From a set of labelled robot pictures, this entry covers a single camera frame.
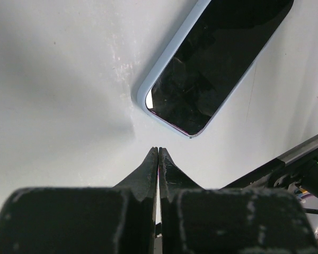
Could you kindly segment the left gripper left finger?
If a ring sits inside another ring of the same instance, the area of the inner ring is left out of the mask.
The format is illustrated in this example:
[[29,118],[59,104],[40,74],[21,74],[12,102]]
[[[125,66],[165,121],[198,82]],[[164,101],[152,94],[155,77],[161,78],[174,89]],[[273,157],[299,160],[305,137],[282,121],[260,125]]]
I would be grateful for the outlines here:
[[29,187],[0,211],[0,253],[153,253],[158,149],[113,187]]

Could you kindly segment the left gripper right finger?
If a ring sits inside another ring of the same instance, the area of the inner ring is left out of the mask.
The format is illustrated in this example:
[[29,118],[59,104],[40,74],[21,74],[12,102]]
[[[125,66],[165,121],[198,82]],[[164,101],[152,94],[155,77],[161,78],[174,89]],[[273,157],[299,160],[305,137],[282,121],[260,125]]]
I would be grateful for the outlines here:
[[306,214],[272,188],[204,189],[158,152],[164,253],[318,253]]

